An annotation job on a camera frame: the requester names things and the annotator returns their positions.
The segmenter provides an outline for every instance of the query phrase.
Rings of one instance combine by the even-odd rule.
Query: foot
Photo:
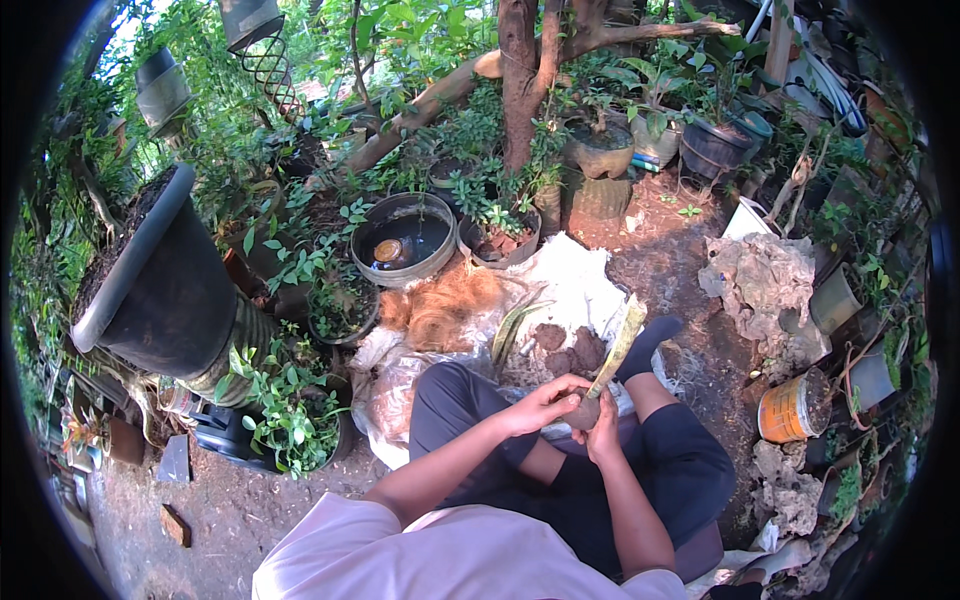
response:
[[[656,317],[648,323],[640,335],[636,336],[634,344],[630,346],[623,364],[616,370],[616,377],[626,383],[634,375],[642,372],[653,372],[650,359],[653,358],[657,346],[664,340],[669,340],[680,333],[684,328],[684,320],[680,317]]]
[[[777,553],[756,559],[750,569],[763,569],[766,573],[761,582],[764,586],[770,583],[770,580],[779,571],[795,566],[803,566],[813,560],[813,550],[807,540],[791,540],[781,548]]]

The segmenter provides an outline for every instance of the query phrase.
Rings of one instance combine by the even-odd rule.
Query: person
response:
[[[588,387],[567,374],[511,405],[455,363],[420,377],[411,461],[360,500],[325,493],[268,554],[253,598],[685,598],[674,548],[732,494],[723,447],[653,374],[683,326],[654,319],[617,377],[638,427],[621,445],[609,390],[587,456],[540,435]]]

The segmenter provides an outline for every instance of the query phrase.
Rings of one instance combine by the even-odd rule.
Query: white pipe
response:
[[[756,32],[760,31],[760,25],[763,23],[763,19],[767,16],[767,11],[770,10],[770,5],[773,3],[774,0],[763,0],[763,4],[760,5],[760,12],[756,14],[756,19],[754,19],[754,24],[750,26],[750,30],[747,31],[747,34],[743,37],[747,40],[747,43],[754,41]]]

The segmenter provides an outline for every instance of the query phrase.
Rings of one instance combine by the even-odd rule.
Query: round lid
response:
[[[378,262],[388,262],[398,256],[403,250],[403,245],[398,240],[383,240],[373,249],[373,258]]]

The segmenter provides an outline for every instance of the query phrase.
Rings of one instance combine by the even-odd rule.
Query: white bucket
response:
[[[723,237],[739,241],[748,233],[773,233],[770,226],[763,221],[755,209],[762,211],[763,214],[767,213],[760,204],[740,196],[740,204],[733,213],[733,218],[730,219],[727,228],[724,229]]]

